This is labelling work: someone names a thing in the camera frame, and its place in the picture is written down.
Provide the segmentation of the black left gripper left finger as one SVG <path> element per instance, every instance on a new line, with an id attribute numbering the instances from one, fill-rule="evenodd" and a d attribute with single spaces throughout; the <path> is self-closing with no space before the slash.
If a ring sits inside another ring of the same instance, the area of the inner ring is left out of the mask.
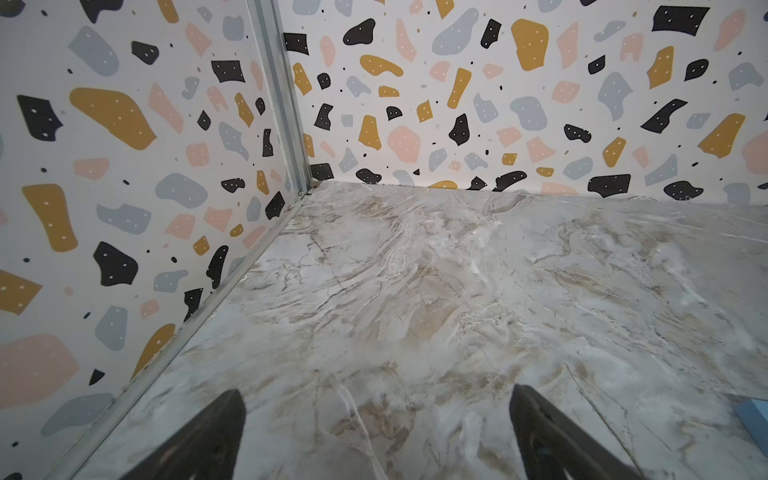
<path id="1" fill-rule="evenodd" d="M 241 392 L 223 392 L 122 478 L 231 479 L 246 415 Z"/>

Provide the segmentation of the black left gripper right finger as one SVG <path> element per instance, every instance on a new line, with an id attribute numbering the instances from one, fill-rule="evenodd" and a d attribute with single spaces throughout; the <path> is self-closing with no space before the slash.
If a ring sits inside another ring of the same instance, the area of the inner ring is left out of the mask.
<path id="1" fill-rule="evenodd" d="M 529 479 L 640 477 L 531 386 L 514 386 L 509 415 Z"/>

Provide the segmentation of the light blue rectangular block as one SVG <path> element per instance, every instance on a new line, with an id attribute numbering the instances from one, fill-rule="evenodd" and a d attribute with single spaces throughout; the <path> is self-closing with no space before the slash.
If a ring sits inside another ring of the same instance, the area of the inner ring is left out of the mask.
<path id="1" fill-rule="evenodd" d="M 748 433 L 765 457 L 768 457 L 768 401 L 748 398 L 734 407 Z"/>

